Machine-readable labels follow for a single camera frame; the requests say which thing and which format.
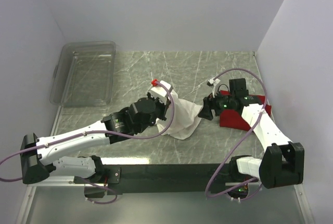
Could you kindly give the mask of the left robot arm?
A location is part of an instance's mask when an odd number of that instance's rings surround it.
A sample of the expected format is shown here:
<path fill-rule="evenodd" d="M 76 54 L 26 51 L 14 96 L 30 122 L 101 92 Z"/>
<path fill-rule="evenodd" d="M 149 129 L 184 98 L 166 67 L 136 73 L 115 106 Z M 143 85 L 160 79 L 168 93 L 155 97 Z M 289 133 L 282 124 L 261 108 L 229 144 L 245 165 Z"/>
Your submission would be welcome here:
<path fill-rule="evenodd" d="M 158 119 L 167 120 L 167 112 L 174 112 L 171 95 L 153 96 L 148 93 L 118 112 L 111 113 L 89 126 L 49 137 L 36 134 L 24 136 L 21 145 L 21 171 L 24 184 L 47 179 L 51 173 L 87 178 L 99 183 L 104 177 L 101 159 L 96 156 L 73 158 L 72 152 L 94 146 L 114 144 L 128 139 L 142 139 L 140 135 Z"/>

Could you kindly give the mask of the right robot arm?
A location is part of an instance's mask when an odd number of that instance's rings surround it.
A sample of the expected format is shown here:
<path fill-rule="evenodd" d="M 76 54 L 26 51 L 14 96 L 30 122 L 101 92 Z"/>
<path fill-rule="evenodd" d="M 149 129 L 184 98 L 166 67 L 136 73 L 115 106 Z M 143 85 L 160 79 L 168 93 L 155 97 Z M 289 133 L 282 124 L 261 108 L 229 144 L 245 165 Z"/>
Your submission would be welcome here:
<path fill-rule="evenodd" d="M 264 96 L 251 95 L 246 80 L 231 79 L 229 91 L 214 89 L 203 99 L 200 118 L 212 120 L 218 116 L 228 128 L 252 130 L 260 141 L 263 158 L 249 155 L 232 157 L 228 175 L 235 182 L 245 176 L 261 180 L 267 189 L 297 185 L 304 178 L 305 151 L 301 143 L 294 143 L 273 122 L 264 105 Z"/>

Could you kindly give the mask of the white Coca-Cola t-shirt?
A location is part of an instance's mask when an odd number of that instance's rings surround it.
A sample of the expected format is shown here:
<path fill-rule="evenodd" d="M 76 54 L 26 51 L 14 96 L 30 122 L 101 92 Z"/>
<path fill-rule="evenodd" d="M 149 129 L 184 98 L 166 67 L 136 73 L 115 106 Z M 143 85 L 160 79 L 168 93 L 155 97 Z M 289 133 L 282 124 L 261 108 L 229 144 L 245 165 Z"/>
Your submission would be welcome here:
<path fill-rule="evenodd" d="M 201 121 L 198 114 L 202 106 L 179 98 L 174 91 L 171 92 L 171 95 L 175 102 L 175 114 L 171 126 L 163 135 L 170 135 L 175 139 L 184 140 L 189 138 L 198 127 Z"/>

